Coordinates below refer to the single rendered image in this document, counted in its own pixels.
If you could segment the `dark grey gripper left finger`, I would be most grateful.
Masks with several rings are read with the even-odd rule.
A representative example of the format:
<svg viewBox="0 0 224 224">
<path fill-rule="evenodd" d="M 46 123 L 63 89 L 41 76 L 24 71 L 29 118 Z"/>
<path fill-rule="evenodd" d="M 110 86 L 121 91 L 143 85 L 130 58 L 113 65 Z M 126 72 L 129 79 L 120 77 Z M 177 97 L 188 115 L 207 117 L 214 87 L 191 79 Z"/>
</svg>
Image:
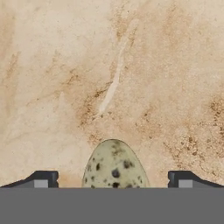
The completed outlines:
<svg viewBox="0 0 224 224">
<path fill-rule="evenodd" d="M 35 171 L 25 179 L 3 185 L 3 188 L 58 188 L 58 178 L 57 171 Z"/>
</svg>

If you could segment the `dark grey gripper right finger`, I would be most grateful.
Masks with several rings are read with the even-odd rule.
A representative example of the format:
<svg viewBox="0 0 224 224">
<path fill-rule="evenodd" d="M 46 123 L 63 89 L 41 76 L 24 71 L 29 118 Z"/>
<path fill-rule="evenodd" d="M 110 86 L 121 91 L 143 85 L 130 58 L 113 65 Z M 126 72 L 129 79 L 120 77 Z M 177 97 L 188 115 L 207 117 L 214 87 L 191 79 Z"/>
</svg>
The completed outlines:
<svg viewBox="0 0 224 224">
<path fill-rule="evenodd" d="M 224 185 L 204 180 L 191 171 L 168 171 L 168 179 L 169 188 L 224 188 Z"/>
</svg>

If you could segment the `speckled pale green egg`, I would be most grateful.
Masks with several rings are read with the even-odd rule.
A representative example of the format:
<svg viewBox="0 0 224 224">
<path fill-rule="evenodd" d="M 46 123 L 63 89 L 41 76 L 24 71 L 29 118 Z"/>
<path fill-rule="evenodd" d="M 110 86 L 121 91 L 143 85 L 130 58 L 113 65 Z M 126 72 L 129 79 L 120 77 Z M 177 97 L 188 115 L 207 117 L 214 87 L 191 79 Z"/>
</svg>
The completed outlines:
<svg viewBox="0 0 224 224">
<path fill-rule="evenodd" d="M 97 145 L 82 178 L 85 188 L 146 188 L 146 172 L 135 152 L 123 141 L 108 139 Z"/>
</svg>

